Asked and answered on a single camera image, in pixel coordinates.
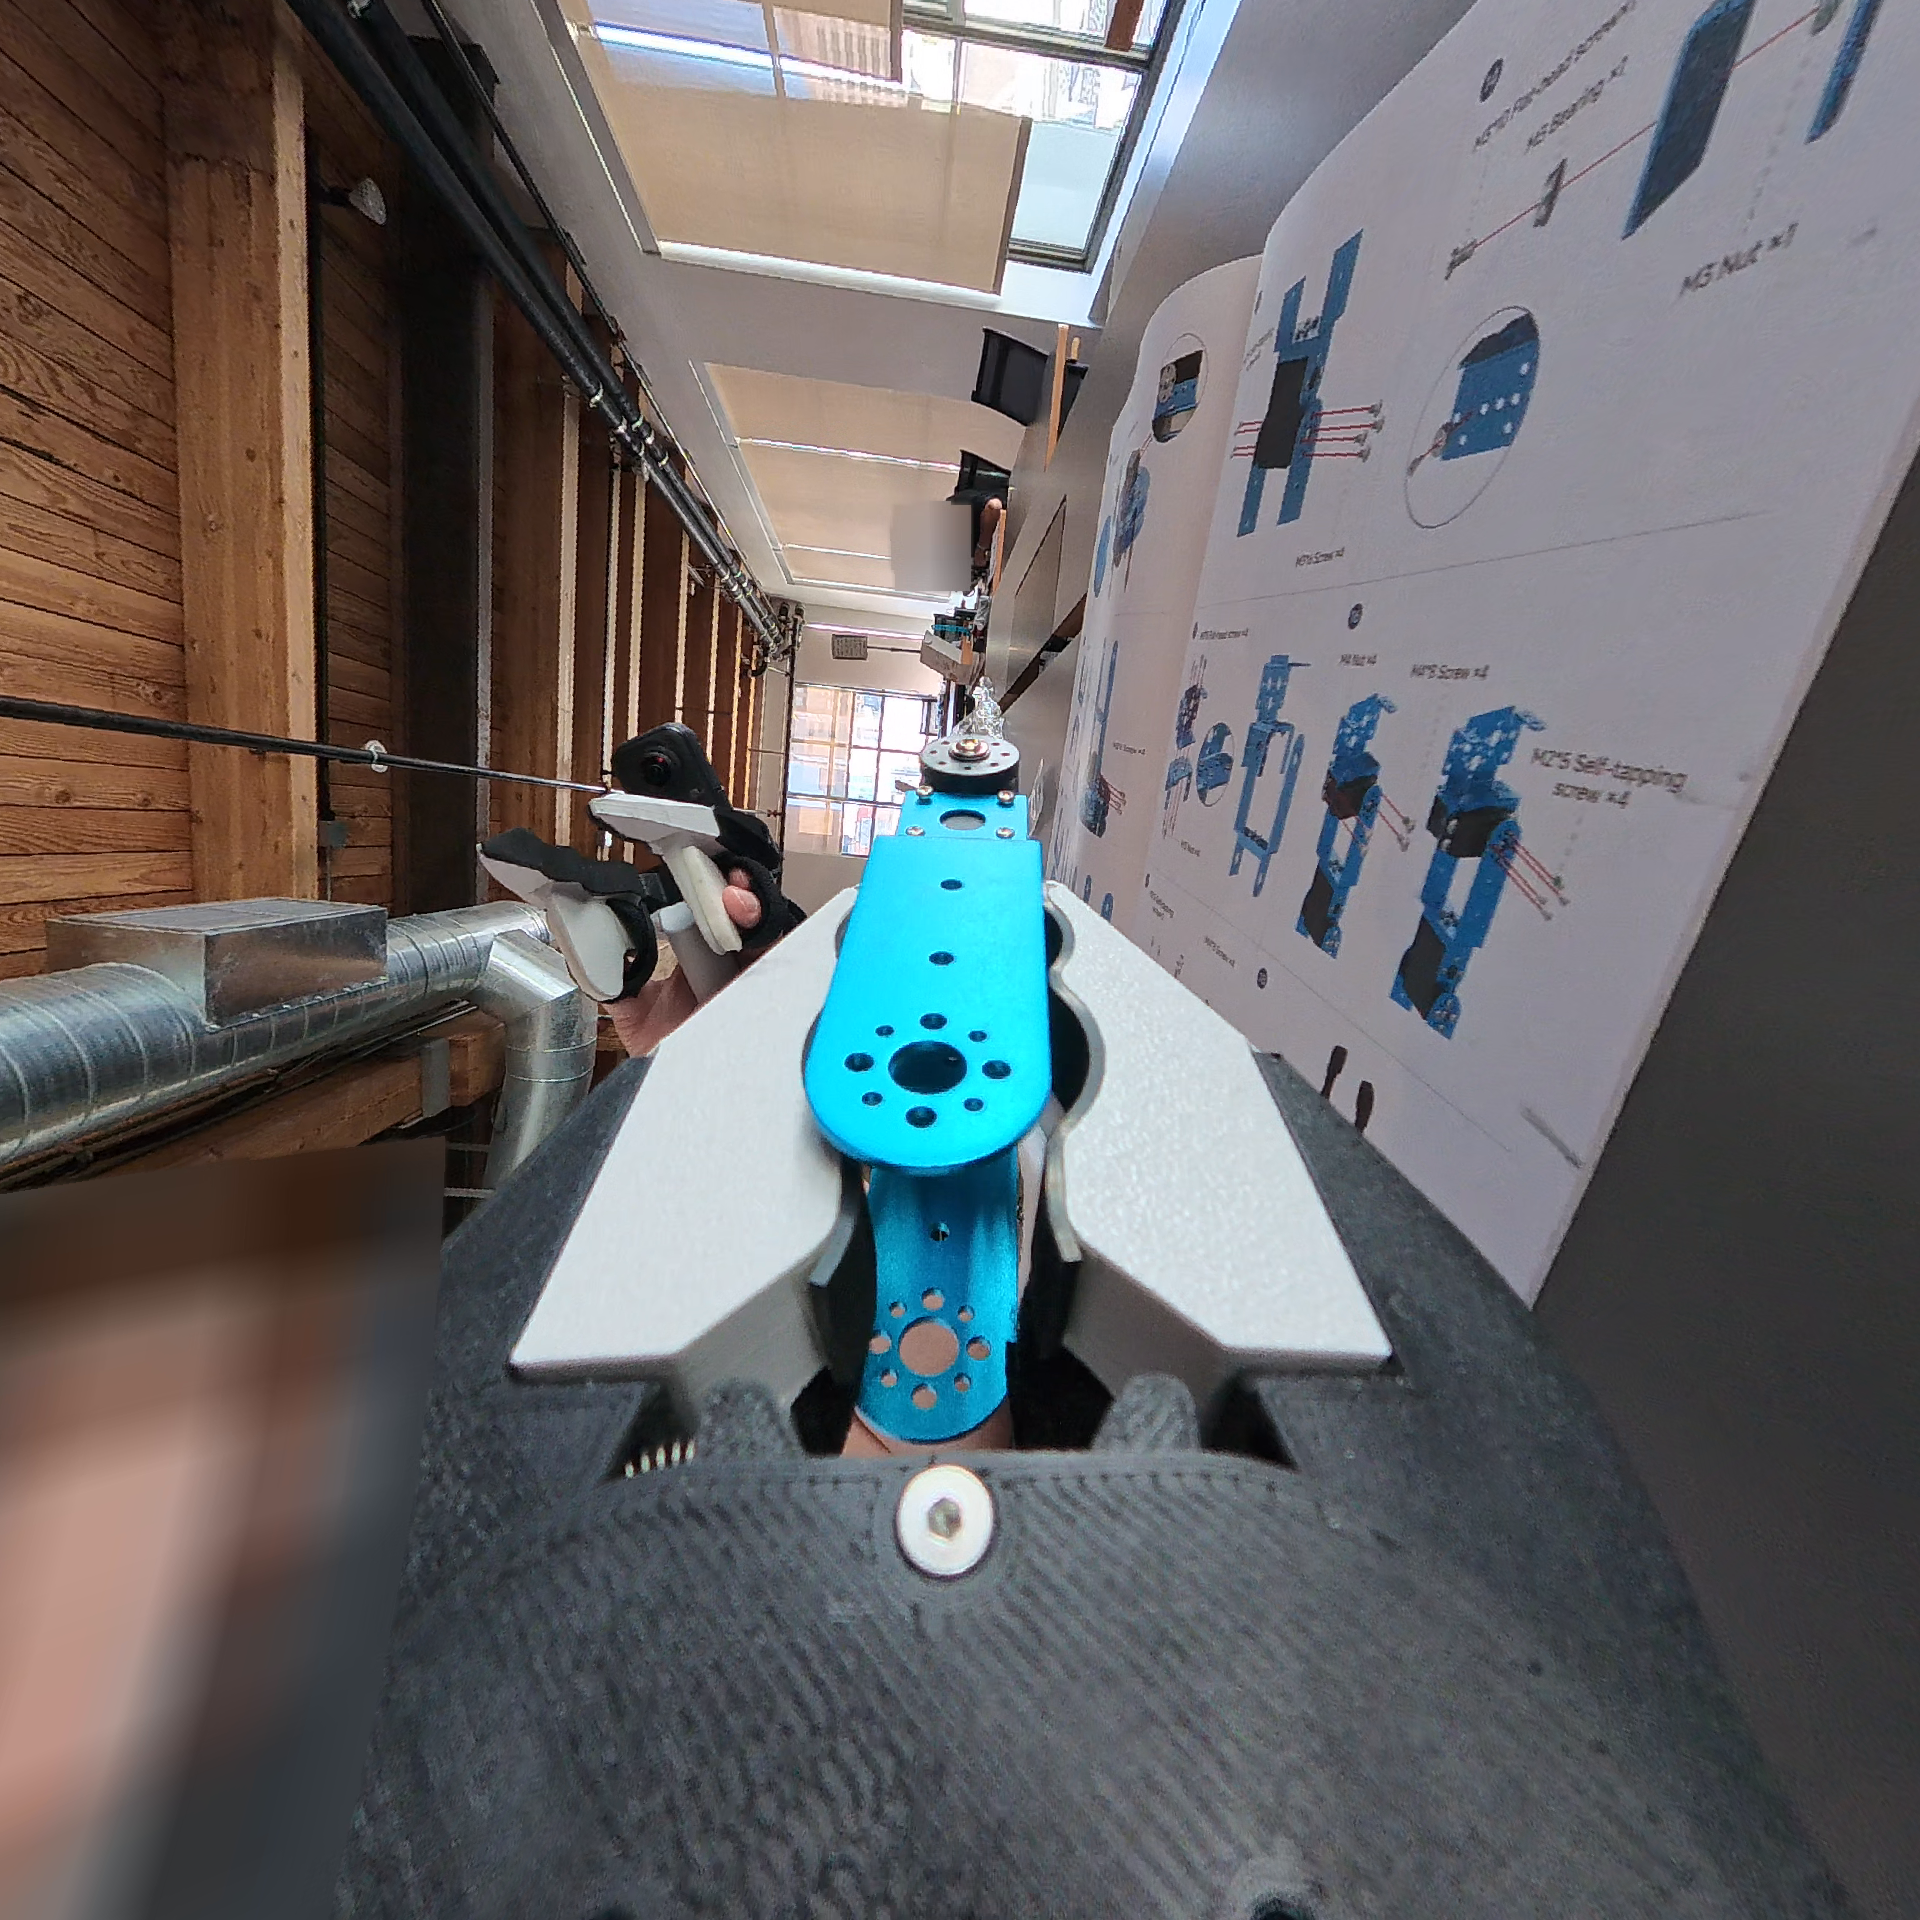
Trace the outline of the silver ventilation duct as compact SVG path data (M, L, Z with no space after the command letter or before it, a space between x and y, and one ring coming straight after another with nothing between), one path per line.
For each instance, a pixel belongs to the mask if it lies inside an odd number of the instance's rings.
M488 1188L592 1081L592 1002L521 906L177 904L43 942L3 989L4 1185L357 1145L494 1091Z

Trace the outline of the person's left hand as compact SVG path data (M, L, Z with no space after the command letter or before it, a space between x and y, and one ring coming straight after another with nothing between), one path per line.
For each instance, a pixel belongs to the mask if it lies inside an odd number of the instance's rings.
M750 888L743 867L727 872L725 910L729 921L747 933L761 924L761 904ZM697 1011L684 971L657 974L636 995L603 1003L603 1017L613 1022L620 1044L633 1059L646 1059L660 1043Z

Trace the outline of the blue bracket servo assembly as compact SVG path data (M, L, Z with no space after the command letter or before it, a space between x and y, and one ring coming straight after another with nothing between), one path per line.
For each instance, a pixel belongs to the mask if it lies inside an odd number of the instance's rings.
M872 843L807 1043L823 1137L870 1173L876 1309L855 1410L909 1448L1005 1401L1016 1147L1051 1092L1041 851L1016 749L963 728Z

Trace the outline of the black ceiling pipes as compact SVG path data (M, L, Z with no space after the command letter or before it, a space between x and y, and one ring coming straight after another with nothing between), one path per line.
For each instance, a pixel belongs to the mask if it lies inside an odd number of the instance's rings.
M789 620L776 612L688 480L668 460L663 437L627 393L608 354L598 350L587 323L543 265L492 166L463 132L392 11L385 4L292 2L292 13L414 163L471 251L516 301L577 395L605 420L616 448L656 483L688 539L709 560L718 588L735 602L757 633L755 670L763 675L785 661L796 645Z

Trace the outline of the dark grey desk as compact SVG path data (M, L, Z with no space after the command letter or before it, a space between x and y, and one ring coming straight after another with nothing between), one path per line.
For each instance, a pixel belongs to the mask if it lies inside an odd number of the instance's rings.
M1276 224L1352 132L1309 164L1307 80L1379 80L1437 18L1244 10L1231 130L1191 148L1241 202L1230 254L1256 160L1289 146ZM1815 1845L1860 1913L1916 1915L1916 448L1526 1300Z

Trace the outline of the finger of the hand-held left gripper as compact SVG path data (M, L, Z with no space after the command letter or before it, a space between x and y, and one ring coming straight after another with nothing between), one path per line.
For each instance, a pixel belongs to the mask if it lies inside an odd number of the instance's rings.
M713 806L699 803L605 790L589 797L589 814L615 837L646 848L721 846Z
M551 942L595 1002L633 997L656 971L660 875L505 829L478 848L483 869L543 913Z

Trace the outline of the thin black conduit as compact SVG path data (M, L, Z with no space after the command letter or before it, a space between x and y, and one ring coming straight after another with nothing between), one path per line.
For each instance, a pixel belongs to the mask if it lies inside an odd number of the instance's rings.
M589 781L572 781L563 778L549 774L523 774L515 770L502 770L495 765L485 763L469 763L469 762L449 762L449 760L424 760L414 754L401 754L383 748L376 740L371 740L361 748L339 748L324 740L296 738L296 737L277 737L277 733L259 733L245 731L236 728L208 728L193 723L180 723L171 717L152 717L152 715L136 715L124 710L107 710L80 705L49 705L38 700L25 700L4 696L0 700L3 717L22 723L22 725L38 725L38 728L64 728L64 730L88 730L88 731L104 731L117 737L152 737L152 738L171 738L183 740L188 745L206 745L206 748L223 748L223 749L245 749L256 754L286 754L286 757L307 757L312 762L339 762L339 763L355 763L368 765L376 773L421 773L421 774L445 774L445 778L462 778L472 781L495 781L495 785L531 785L539 788L557 788L585 795L608 794L603 785Z

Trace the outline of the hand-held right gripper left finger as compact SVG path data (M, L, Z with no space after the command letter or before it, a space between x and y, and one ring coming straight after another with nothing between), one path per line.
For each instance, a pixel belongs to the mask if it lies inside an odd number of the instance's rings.
M511 1366L671 1390L803 1390L825 1364L809 1278L848 1242L840 1160L803 1089L840 891L709 1000L653 1059Z

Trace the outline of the white assembly instruction sheet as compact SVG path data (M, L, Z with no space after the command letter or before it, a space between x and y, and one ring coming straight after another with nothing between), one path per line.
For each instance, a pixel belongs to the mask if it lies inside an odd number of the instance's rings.
M1245 256L1158 306L1111 433L1046 875L1132 936L1256 276Z
M1535 1297L1916 448L1916 2L1477 4L1284 206L1139 940Z

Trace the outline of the white roller blind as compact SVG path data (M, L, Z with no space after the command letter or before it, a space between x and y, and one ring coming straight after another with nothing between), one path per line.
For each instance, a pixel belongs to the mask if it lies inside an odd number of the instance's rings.
M797 585L953 593L968 577L963 453L1011 469L1023 428L990 406L909 392L705 369Z
M1000 288L1028 121L904 85L899 4L563 11L657 242Z

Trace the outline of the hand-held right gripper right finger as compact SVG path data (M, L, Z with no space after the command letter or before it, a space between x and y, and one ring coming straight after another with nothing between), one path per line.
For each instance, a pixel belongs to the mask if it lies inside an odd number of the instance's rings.
M1064 885L1045 893L1068 1350L1108 1390L1374 1371L1387 1336L1245 1037Z

